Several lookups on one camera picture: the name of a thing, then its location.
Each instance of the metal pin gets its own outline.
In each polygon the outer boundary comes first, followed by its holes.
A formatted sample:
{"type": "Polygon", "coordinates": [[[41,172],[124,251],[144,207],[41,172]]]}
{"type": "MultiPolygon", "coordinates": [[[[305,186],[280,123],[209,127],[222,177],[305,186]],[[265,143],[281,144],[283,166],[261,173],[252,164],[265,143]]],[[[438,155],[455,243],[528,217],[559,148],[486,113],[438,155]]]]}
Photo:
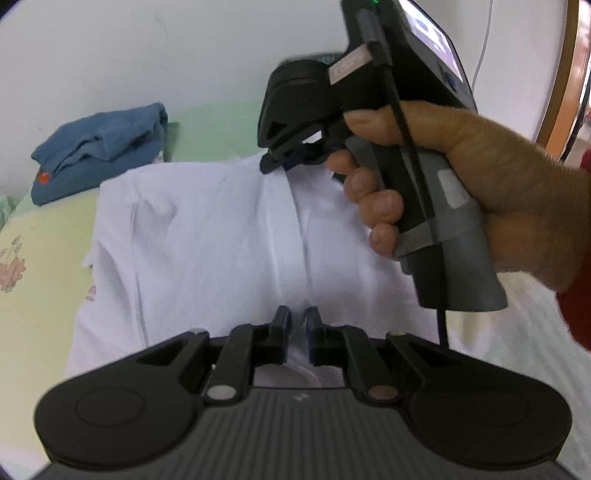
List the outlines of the metal pin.
{"type": "Polygon", "coordinates": [[[368,395],[374,400],[394,400],[400,395],[397,388],[392,385],[374,385],[368,391],[368,395]]]}
{"type": "Polygon", "coordinates": [[[207,396],[212,400],[231,400],[236,397],[236,388],[231,385],[214,385],[207,389],[207,396]]]}

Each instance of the blue towel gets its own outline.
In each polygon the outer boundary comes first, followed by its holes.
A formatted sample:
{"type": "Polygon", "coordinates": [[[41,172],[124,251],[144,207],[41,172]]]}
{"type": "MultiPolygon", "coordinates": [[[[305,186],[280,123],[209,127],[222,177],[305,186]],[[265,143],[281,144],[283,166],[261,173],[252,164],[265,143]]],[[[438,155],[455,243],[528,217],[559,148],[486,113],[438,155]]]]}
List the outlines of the blue towel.
{"type": "Polygon", "coordinates": [[[97,113],[62,125],[32,154],[40,165],[31,190],[35,205],[98,187],[164,150],[164,105],[97,113]]]}

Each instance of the white wall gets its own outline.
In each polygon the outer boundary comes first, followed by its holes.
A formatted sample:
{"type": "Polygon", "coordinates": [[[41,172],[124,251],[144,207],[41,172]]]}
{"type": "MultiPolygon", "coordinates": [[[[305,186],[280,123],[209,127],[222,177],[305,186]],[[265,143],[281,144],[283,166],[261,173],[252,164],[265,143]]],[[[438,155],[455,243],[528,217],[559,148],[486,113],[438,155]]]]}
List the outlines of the white wall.
{"type": "MultiPolygon", "coordinates": [[[[489,0],[418,0],[451,36],[472,81],[489,0]]],[[[558,69],[567,0],[494,0],[475,98],[479,112],[534,140],[558,69]]]]}
{"type": "MultiPolygon", "coordinates": [[[[488,0],[418,3],[471,79],[488,0]]],[[[565,10],[566,0],[495,0],[481,113],[535,137],[565,10]]],[[[21,0],[0,21],[0,193],[25,193],[31,152],[66,121],[157,100],[174,113],[259,99],[281,59],[345,45],[338,0],[21,0]]]]}

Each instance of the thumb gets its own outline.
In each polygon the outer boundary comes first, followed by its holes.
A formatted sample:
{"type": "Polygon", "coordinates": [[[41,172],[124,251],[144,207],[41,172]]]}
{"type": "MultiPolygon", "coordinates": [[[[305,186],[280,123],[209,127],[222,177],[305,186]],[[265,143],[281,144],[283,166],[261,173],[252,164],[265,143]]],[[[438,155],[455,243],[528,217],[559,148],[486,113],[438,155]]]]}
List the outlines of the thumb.
{"type": "MultiPolygon", "coordinates": [[[[402,111],[414,142],[419,147],[449,153],[465,140],[470,123],[478,121],[476,115],[466,110],[442,107],[426,102],[401,102],[402,111]]],[[[378,145],[400,145],[402,135],[394,119],[392,108],[355,110],[345,112],[345,122],[358,137],[378,145]]]]}

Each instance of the screen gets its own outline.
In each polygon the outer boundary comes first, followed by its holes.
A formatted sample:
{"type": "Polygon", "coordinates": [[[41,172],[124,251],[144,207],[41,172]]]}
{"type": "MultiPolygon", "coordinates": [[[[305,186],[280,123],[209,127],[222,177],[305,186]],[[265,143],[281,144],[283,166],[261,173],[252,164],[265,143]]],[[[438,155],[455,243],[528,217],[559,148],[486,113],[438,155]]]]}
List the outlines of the screen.
{"type": "Polygon", "coordinates": [[[408,18],[410,27],[416,37],[429,47],[461,80],[462,74],[457,65],[449,40],[445,34],[409,0],[398,0],[408,18]]]}

